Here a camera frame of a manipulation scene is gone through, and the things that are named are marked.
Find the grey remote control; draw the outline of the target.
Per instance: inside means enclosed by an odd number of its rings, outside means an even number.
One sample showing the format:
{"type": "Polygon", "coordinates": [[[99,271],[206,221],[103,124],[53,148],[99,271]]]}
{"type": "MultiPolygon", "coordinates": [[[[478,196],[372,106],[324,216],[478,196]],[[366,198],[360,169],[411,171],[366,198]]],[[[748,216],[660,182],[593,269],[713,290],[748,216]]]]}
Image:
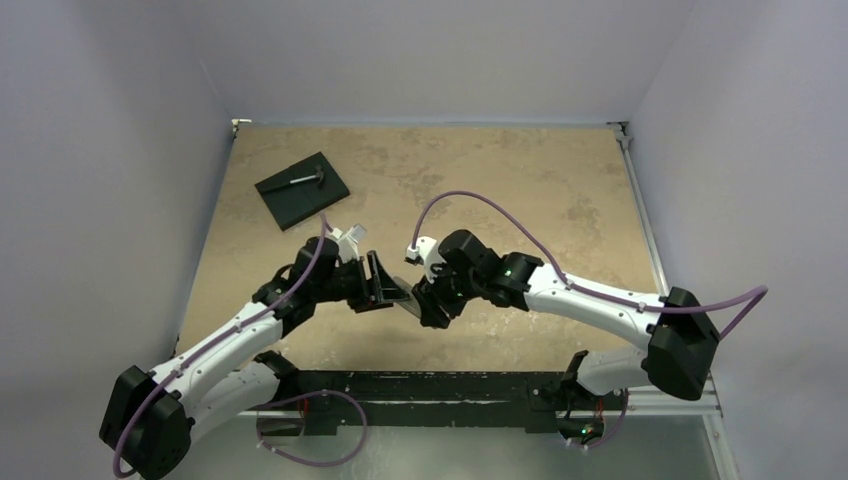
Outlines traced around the grey remote control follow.
{"type": "Polygon", "coordinates": [[[407,281],[405,281],[403,278],[398,276],[394,276],[393,280],[406,295],[404,299],[397,301],[396,305],[406,310],[416,319],[420,320],[422,314],[421,307],[418,300],[413,295],[413,286],[407,281]]]}

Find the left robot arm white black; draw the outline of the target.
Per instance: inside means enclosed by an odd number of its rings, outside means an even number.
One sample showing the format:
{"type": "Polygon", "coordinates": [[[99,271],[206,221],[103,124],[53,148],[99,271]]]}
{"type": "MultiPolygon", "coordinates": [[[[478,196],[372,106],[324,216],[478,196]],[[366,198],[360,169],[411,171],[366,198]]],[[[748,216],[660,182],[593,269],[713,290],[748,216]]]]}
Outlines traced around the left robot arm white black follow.
{"type": "Polygon", "coordinates": [[[271,345],[311,319],[318,305],[341,302],[366,313],[413,302],[411,287],[392,277],[374,251],[338,231],[310,238],[223,326],[185,352],[150,369],[132,366],[115,381],[99,430],[113,451],[118,479],[162,479],[192,444],[251,409],[300,413],[309,404],[349,394],[322,385],[271,345]]]}

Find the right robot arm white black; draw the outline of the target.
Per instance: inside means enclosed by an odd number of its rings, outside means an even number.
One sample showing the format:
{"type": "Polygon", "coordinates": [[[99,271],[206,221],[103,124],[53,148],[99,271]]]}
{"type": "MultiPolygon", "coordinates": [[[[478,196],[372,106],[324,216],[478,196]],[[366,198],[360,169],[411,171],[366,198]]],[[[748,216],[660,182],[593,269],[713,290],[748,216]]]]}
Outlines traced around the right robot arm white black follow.
{"type": "Polygon", "coordinates": [[[469,301],[482,299],[572,319],[625,340],[617,350],[573,357],[561,381],[573,406],[642,386],[688,401],[703,394],[720,335],[688,290],[640,293],[569,278],[536,256],[500,255],[467,230],[441,241],[422,236],[407,247],[405,260],[424,270],[412,288],[424,326],[445,329],[469,301]]]}

